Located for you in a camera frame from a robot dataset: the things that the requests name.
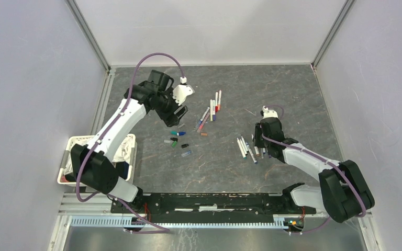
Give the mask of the blue transparent pen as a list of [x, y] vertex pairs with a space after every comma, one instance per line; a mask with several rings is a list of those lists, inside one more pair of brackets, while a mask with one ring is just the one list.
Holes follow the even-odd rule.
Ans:
[[250, 156], [251, 156], [251, 158], [252, 158], [252, 161], [253, 161], [255, 164], [257, 164], [258, 161], [257, 161], [257, 159], [255, 158], [255, 156], [254, 156], [254, 154], [253, 154], [253, 152], [252, 152], [251, 147], [249, 146], [249, 144], [247, 144], [247, 149], [248, 149], [248, 152], [249, 152], [249, 154], [250, 154]]

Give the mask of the teal capped white pen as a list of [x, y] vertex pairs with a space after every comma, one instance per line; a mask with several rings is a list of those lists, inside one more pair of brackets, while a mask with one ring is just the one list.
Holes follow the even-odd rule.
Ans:
[[243, 159], [247, 159], [247, 153], [244, 150], [242, 142], [241, 142], [241, 140], [239, 138], [237, 138], [237, 144], [239, 146], [239, 149], [240, 149], [240, 152], [241, 152], [241, 155], [242, 155]]

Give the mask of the violet capped white pen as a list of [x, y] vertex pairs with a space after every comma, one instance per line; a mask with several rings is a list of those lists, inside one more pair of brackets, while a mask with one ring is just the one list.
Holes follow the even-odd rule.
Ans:
[[211, 101], [211, 117], [212, 121], [216, 121], [216, 101], [212, 100]]

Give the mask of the red white pen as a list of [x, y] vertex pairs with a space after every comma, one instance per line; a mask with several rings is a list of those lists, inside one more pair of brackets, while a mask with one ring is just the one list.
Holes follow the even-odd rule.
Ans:
[[218, 111], [219, 92], [215, 92], [215, 113]]

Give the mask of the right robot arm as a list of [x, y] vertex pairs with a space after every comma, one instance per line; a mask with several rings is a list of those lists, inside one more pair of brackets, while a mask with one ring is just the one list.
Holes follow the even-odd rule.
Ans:
[[265, 148], [280, 162], [294, 166], [318, 181], [317, 187], [298, 183], [285, 189], [281, 199], [285, 212], [310, 207], [326, 213], [336, 222], [364, 217], [375, 206], [374, 196], [356, 162], [337, 161], [307, 149], [287, 138], [278, 118], [264, 118], [255, 124], [254, 145]]

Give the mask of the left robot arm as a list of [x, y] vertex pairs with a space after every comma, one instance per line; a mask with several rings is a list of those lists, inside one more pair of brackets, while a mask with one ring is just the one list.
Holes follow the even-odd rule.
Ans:
[[188, 108], [183, 104], [194, 90], [182, 76], [180, 84], [156, 70], [140, 84], [132, 84], [118, 109], [107, 123], [84, 145], [70, 150], [76, 184], [84, 184], [97, 192], [124, 201], [131, 213], [143, 208], [142, 190], [126, 181], [112, 164], [118, 148], [130, 131], [150, 111], [155, 111], [167, 127], [179, 124]]

